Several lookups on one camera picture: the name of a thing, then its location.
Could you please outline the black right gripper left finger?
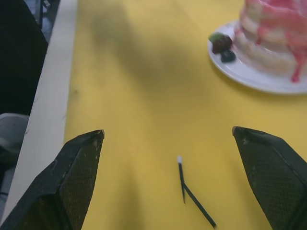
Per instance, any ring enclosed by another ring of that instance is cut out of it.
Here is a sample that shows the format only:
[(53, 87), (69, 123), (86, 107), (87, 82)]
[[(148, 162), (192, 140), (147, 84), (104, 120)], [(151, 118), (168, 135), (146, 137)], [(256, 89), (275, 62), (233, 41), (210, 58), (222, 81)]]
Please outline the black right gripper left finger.
[(92, 199), (104, 137), (103, 130), (95, 130), (66, 142), (0, 228), (80, 230)]

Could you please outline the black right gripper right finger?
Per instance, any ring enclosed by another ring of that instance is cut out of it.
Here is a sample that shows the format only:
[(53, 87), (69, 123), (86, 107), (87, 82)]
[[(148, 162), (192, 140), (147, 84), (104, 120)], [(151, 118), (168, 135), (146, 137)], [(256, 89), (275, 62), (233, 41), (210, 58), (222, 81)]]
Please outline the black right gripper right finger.
[(274, 230), (307, 228), (307, 163), (282, 138), (235, 126), (249, 185)]

